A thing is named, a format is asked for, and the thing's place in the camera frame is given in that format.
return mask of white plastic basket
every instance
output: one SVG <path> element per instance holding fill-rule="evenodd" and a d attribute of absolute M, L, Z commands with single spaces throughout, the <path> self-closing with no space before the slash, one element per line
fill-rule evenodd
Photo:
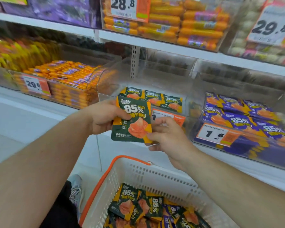
<path fill-rule="evenodd" d="M 212 228 L 239 228 L 188 175 L 128 156 L 117 156 L 96 185 L 80 218 L 83 228 L 103 228 L 107 209 L 122 183 L 162 195 L 182 206 L 194 206 Z"/>

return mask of orange basket handle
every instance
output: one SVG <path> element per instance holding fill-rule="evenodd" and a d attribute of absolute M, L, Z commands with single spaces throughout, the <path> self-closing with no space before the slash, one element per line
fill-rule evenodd
<path fill-rule="evenodd" d="M 100 187 L 102 186 L 104 180 L 106 179 L 107 175 L 108 175 L 109 172 L 111 171 L 111 169 L 112 169 L 114 163 L 115 163 L 119 158 L 128 158 L 128 159 L 131 159 L 131 160 L 134 160 L 134 161 L 141 162 L 141 163 L 143 163 L 143 164 L 145 164 L 145 165 L 148 165 L 148 166 L 151 165 L 151 164 L 148 163 L 148 162 L 142 161 L 142 160 L 137 159 L 137 158 L 134 158 L 134 157 L 130 157 L 130 156 L 126 156 L 126 155 L 119 155 L 119 156 L 116 156 L 116 157 L 112 160 L 112 162 L 111 162 L 109 168 L 107 169 L 107 171 L 106 171 L 106 172 L 103 174 L 103 176 L 100 178 L 99 182 L 97 183 L 97 185 L 95 186 L 93 192 L 91 193 L 89 199 L 87 200 L 87 203 L 86 203 L 86 205 L 84 206 L 84 209 L 83 209 L 83 211 L 82 211 L 82 214 L 81 214 L 81 217 L 80 217 L 80 220 L 79 220 L 79 225 L 80 225 L 80 226 L 83 225 L 84 220 L 85 220 L 85 218 L 86 218 L 86 216 L 87 216 L 87 213 L 88 213 L 88 211 L 89 211 L 89 209 L 90 209 L 90 207 L 91 207 L 91 205 L 92 205 L 92 203 L 93 203 L 93 201 L 94 201 L 94 198 L 95 198 L 96 194 L 98 193 L 98 191 L 99 191 Z"/>

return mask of person's right arm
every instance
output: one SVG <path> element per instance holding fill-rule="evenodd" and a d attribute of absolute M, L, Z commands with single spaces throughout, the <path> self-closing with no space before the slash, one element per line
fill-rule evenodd
<path fill-rule="evenodd" d="M 241 228 L 285 227 L 285 192 L 213 158 L 190 142 L 170 117 L 162 117 L 148 134 L 172 165 L 186 172 Z"/>

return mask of forearm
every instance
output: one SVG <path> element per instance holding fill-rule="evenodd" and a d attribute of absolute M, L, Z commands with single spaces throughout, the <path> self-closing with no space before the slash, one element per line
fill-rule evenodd
<path fill-rule="evenodd" d="M 39 227 L 84 147 L 88 126 L 73 114 L 0 164 L 0 227 Z"/>
<path fill-rule="evenodd" d="M 241 228 L 285 227 L 285 192 L 193 150 L 186 172 Z"/>

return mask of zebra print shoe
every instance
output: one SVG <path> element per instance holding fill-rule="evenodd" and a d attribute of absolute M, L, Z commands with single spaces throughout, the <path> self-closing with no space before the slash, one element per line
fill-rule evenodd
<path fill-rule="evenodd" d="M 78 174 L 75 174 L 75 175 L 70 176 L 68 180 L 72 184 L 70 201 L 76 206 L 77 219 L 79 221 L 80 215 L 81 215 L 80 205 L 84 197 L 84 191 L 81 186 L 82 179 Z"/>

